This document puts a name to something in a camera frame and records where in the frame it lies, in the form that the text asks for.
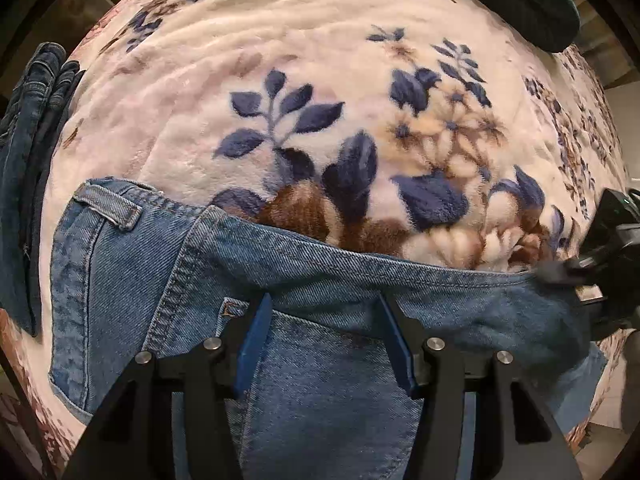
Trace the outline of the light blue denim jeans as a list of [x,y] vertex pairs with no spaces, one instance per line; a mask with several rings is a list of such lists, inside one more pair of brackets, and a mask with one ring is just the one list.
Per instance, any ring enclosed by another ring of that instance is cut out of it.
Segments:
[[606,363],[574,292],[544,289],[530,273],[346,252],[126,180],[75,191],[50,277],[50,382],[82,422],[137,353],[187,352],[271,296],[250,391],[228,405],[249,479],[402,475],[421,405],[396,384],[375,324],[382,290],[460,349],[512,353],[563,431],[587,418]]

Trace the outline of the floral fleece bed blanket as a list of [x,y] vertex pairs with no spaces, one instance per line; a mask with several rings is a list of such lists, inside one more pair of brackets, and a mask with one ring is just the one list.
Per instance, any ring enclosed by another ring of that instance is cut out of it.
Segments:
[[1,337],[60,474],[88,422],[55,394],[53,235],[112,178],[346,252],[530,273],[574,257],[626,168],[574,41],[549,53],[478,0],[122,0],[84,72],[40,214],[40,330]]

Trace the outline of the folded dark blue jeans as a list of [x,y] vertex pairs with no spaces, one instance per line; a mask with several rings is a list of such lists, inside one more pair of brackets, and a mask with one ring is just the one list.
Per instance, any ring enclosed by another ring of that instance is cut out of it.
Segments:
[[26,64],[1,119],[1,307],[29,335],[40,330],[40,214],[50,161],[84,76],[56,42]]

